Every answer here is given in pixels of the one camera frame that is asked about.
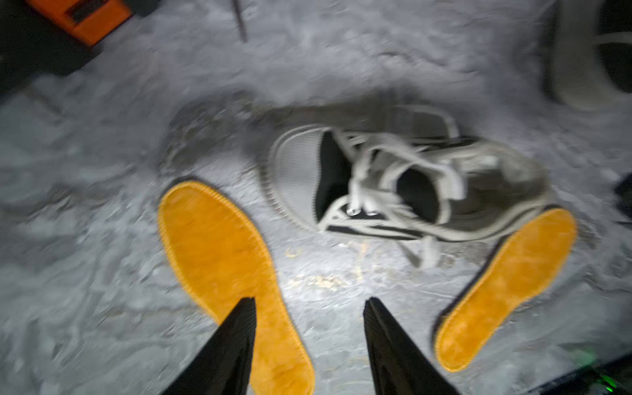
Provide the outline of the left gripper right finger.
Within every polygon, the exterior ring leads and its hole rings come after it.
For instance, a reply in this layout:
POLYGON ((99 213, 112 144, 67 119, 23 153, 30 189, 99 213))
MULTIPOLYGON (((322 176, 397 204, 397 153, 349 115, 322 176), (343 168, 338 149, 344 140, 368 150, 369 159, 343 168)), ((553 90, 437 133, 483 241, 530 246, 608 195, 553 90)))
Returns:
POLYGON ((458 392, 424 357, 379 298, 365 301, 363 319, 375 393, 458 392))

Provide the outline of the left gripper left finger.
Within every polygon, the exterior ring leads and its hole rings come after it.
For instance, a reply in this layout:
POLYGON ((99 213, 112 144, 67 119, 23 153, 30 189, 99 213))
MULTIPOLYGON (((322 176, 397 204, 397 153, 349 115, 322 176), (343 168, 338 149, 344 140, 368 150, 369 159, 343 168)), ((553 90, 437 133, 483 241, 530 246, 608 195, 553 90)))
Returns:
POLYGON ((245 394, 257 327, 254 298, 243 298, 164 394, 245 394))

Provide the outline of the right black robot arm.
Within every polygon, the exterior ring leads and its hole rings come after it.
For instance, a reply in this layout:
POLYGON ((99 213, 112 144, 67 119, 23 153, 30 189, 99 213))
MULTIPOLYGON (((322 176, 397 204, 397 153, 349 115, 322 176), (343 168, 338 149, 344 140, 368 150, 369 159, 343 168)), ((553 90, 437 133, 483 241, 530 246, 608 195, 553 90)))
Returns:
MULTIPOLYGON (((631 229, 631 174, 613 189, 616 208, 625 218, 617 225, 631 229)), ((631 394, 631 353, 607 363, 586 363, 579 369, 542 384, 527 394, 631 394)))

